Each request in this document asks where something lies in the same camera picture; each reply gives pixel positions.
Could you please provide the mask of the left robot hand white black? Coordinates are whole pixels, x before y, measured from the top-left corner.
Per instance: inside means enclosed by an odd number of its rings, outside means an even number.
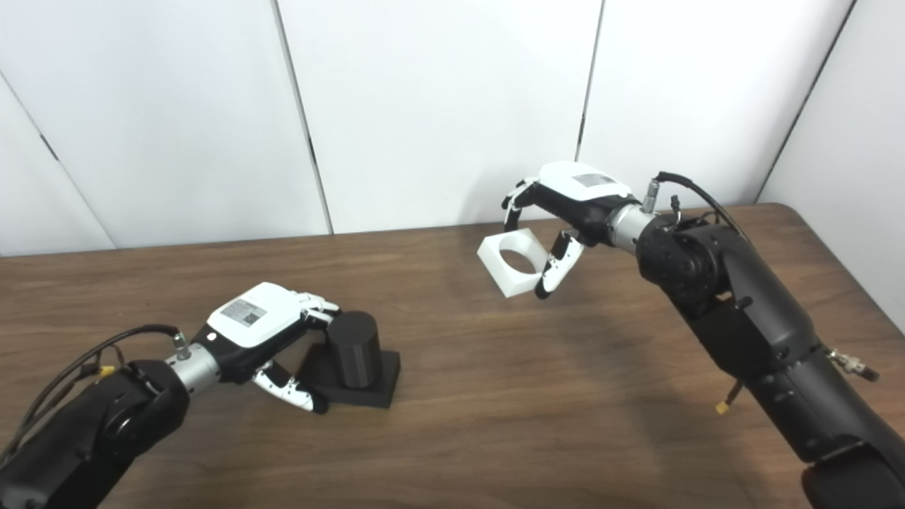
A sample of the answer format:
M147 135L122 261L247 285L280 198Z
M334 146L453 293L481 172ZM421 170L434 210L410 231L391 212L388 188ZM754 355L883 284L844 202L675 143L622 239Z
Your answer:
M285 403L323 415L325 397L278 364L276 356L309 331L326 331L342 309L322 296L263 281L214 310L192 339L222 384L255 383Z

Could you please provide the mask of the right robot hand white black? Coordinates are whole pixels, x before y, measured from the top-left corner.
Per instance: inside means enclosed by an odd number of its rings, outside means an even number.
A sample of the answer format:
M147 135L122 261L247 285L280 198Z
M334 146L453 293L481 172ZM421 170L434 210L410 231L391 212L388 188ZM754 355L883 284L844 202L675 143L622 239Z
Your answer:
M600 244L615 245L615 216L624 207L639 205L628 186L590 165L556 162L543 165L536 177L526 177L507 194L504 230L517 229L523 209L537 206L568 225L556 236L535 286L539 299L559 287L582 253Z

